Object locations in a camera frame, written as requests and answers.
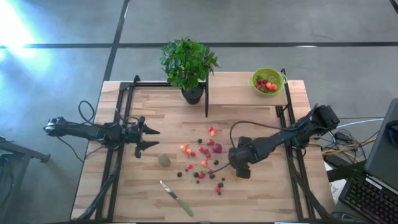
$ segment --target black pot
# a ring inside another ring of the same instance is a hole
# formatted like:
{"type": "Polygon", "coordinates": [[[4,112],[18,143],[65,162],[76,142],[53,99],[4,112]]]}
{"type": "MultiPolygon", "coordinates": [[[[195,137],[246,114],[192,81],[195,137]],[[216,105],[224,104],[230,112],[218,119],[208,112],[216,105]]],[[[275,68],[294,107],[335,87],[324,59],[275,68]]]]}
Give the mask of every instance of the black pot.
{"type": "Polygon", "coordinates": [[[203,95],[203,87],[201,84],[199,84],[197,87],[191,88],[188,91],[181,89],[181,92],[189,104],[195,105],[199,103],[200,98],[203,95]]]}

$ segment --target green plant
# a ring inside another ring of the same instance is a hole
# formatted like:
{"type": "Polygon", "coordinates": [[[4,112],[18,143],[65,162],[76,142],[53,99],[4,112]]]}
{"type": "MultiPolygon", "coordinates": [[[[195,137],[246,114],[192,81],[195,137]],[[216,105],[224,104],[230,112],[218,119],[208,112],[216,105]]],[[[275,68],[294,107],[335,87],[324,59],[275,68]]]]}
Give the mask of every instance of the green plant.
{"type": "Polygon", "coordinates": [[[190,40],[188,37],[169,42],[162,48],[160,58],[162,68],[172,86],[189,90],[199,85],[198,80],[206,80],[213,66],[219,67],[217,56],[209,47],[190,40]]]}

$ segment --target concrete floor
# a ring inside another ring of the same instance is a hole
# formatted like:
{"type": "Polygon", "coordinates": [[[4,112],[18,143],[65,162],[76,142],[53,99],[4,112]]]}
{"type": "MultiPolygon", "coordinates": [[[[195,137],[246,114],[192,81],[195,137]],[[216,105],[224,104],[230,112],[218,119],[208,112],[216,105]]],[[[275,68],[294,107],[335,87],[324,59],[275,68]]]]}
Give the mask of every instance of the concrete floor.
{"type": "MultiPolygon", "coordinates": [[[[123,0],[6,2],[12,4],[3,7],[7,20],[0,27],[13,30],[0,35],[0,45],[112,43],[123,4],[123,0]]],[[[398,41],[398,14],[388,0],[132,0],[121,42],[166,42],[187,35],[203,42],[398,41]]],[[[52,155],[49,163],[30,163],[10,223],[68,220],[81,163],[41,128],[55,116],[81,121],[80,100],[97,104],[110,50],[0,50],[0,135],[52,155]]],[[[331,105],[342,123],[383,117],[398,96],[398,47],[213,50],[220,71],[286,68],[289,78],[305,80],[311,105],[331,105]]],[[[119,49],[111,80],[132,80],[134,75],[165,79],[159,57],[157,49],[119,49]]],[[[364,140],[380,125],[347,129],[364,140]]],[[[65,140],[83,157],[87,141],[65,140]]]]}

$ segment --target green colander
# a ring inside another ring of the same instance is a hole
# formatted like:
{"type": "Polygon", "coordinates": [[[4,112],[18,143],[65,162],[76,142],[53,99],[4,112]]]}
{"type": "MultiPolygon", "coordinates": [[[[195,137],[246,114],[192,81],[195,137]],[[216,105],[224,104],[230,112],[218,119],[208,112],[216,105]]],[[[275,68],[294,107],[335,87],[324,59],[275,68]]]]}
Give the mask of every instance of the green colander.
{"type": "Polygon", "coordinates": [[[249,84],[253,86],[253,88],[263,94],[263,95],[276,95],[278,94],[283,88],[284,84],[287,83],[287,77],[284,74],[281,74],[271,68],[260,68],[256,72],[254,72],[253,77],[249,79],[249,84]],[[278,89],[275,91],[268,90],[267,93],[262,92],[256,88],[257,81],[260,79],[265,79],[267,82],[271,82],[278,86],[278,89]]]}

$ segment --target knife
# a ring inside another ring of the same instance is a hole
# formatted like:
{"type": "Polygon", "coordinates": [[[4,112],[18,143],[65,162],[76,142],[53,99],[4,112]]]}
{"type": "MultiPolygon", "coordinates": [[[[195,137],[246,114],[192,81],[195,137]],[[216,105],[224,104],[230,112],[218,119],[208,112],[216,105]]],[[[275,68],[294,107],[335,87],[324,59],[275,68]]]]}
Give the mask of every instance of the knife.
{"type": "Polygon", "coordinates": [[[163,186],[163,188],[167,191],[167,193],[169,193],[169,195],[174,198],[178,204],[186,211],[186,213],[189,216],[193,216],[193,212],[192,210],[189,209],[188,205],[186,205],[185,203],[183,203],[172,191],[172,189],[170,189],[170,187],[168,187],[163,181],[160,181],[160,184],[163,186]]]}

